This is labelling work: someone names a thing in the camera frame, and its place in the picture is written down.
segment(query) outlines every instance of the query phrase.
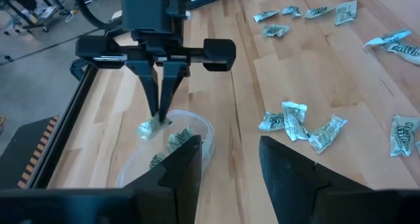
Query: concrete floor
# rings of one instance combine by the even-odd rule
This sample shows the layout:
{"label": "concrete floor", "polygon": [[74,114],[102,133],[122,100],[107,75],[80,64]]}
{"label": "concrete floor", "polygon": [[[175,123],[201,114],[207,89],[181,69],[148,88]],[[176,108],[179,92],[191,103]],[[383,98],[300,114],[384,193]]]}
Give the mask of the concrete floor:
{"label": "concrete floor", "polygon": [[[97,0],[89,8],[105,20],[120,9],[120,1]],[[74,0],[66,0],[64,6],[74,8]],[[75,42],[77,36],[95,27],[80,13],[68,23],[65,18],[57,14],[49,21],[48,33],[34,29],[32,34],[16,34],[10,28],[11,36],[0,34],[0,56],[18,59],[9,63],[0,57],[0,114],[7,119],[0,135],[0,154],[21,125],[62,115],[77,87],[78,81],[68,70],[77,59]],[[9,19],[5,11],[0,11],[0,28]],[[94,34],[102,35],[103,31]]]}

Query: black mount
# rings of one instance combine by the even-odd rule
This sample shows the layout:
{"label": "black mount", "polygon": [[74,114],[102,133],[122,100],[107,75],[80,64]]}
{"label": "black mount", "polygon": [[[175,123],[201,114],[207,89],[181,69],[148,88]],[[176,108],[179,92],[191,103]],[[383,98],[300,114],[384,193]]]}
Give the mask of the black mount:
{"label": "black mount", "polygon": [[[124,64],[142,82],[152,116],[163,122],[178,86],[190,76],[191,62],[203,63],[209,71],[229,71],[236,58],[236,46],[229,39],[205,39],[200,48],[183,47],[186,0],[123,0],[123,29],[131,31],[137,46],[119,46],[111,37],[81,36],[76,55],[97,68],[119,69]],[[159,106],[158,74],[163,67]]]}

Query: wooden tabletop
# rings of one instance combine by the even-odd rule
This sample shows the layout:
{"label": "wooden tabletop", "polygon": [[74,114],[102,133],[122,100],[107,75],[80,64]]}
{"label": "wooden tabletop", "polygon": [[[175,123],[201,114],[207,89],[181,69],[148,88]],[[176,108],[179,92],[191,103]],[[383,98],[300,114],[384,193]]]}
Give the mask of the wooden tabletop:
{"label": "wooden tabletop", "polygon": [[[335,13],[313,20],[277,15],[262,24],[261,11],[296,5],[305,11],[352,0],[222,0],[192,12],[184,45],[205,38],[232,39],[231,72],[191,65],[173,109],[195,112],[215,128],[215,153],[199,194],[196,223],[275,223],[259,163],[259,138],[269,135],[292,149],[373,189],[418,188],[420,159],[389,156],[393,114],[419,116],[420,68],[366,41],[400,28],[420,45],[419,0],[358,0],[357,20],[334,26]],[[264,24],[285,24],[282,38],[265,38]],[[128,34],[117,38],[132,45]],[[308,130],[336,114],[348,119],[333,144],[317,155],[308,141],[291,142],[285,131],[257,129],[265,111],[283,101],[308,105]],[[140,123],[149,120],[138,78],[126,67],[100,70],[57,166],[51,187],[113,187],[135,150]]]}

